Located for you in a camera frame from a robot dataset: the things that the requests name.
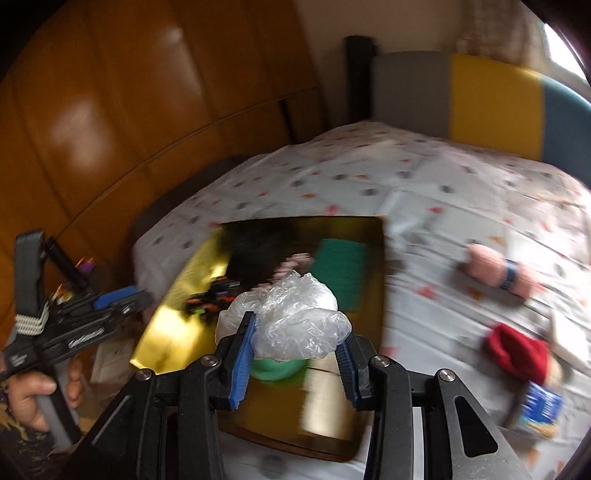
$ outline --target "green bowl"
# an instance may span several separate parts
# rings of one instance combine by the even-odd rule
[[[306,360],[288,360],[287,362],[276,362],[269,358],[253,360],[251,375],[264,381],[283,380],[298,373],[305,364]]]

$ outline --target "plastic bag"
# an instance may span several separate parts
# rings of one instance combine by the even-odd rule
[[[351,332],[329,288],[311,274],[292,272],[269,291],[240,294],[220,312],[216,341],[236,333],[245,312],[256,313],[255,358],[317,359],[334,352]]]
[[[216,344],[228,335],[234,335],[238,331],[242,317],[246,312],[256,312],[261,305],[262,293],[259,290],[251,290],[241,293],[230,304],[230,308],[222,310],[217,318]]]

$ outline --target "red knitted hat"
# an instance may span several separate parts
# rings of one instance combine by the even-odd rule
[[[486,338],[486,346],[495,363],[519,380],[544,385],[550,352],[543,340],[529,338],[514,328],[499,323]]]

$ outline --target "blue gripper pad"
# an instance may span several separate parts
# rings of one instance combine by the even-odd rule
[[[240,351],[238,352],[232,371],[232,387],[230,389],[229,400],[233,410],[238,408],[238,405],[246,396],[246,387],[248,386],[248,379],[251,376],[252,360],[255,358],[255,351],[251,345],[252,335],[255,333],[255,324],[256,316],[253,315],[244,334],[244,340],[240,346]]]
[[[336,362],[339,365],[340,379],[343,382],[345,389],[345,397],[351,402],[354,408],[357,408],[361,393],[359,392],[359,380],[357,378],[357,370],[353,366],[347,342],[337,345]]]
[[[120,288],[119,290],[114,290],[110,291],[109,293],[105,293],[104,295],[101,295],[98,299],[96,299],[94,303],[95,310],[104,309],[114,301],[124,299],[125,297],[134,295],[137,292],[137,287],[135,285],[130,285],[129,287],[124,287]]]

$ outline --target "gray handle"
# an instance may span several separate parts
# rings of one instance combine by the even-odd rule
[[[58,388],[61,390],[63,397],[67,397],[66,393],[66,386],[68,385],[69,376],[68,376],[68,367],[70,365],[70,360],[65,360],[64,362],[55,366],[56,370],[56,378],[57,378],[57,385]],[[55,442],[55,451],[56,452],[63,452],[69,448],[71,448],[75,443],[78,442],[79,439],[74,438],[72,439],[72,435],[68,433],[67,429],[64,426],[64,423],[58,412],[56,411],[56,407],[54,405],[54,401],[52,400],[51,396],[49,395],[38,395],[36,397],[37,405],[41,412],[45,415],[45,419],[47,420],[47,424],[49,425],[51,434],[53,435],[53,439]],[[75,425],[79,424],[80,417],[78,412],[74,409],[69,409],[70,414],[72,415],[72,419]]]

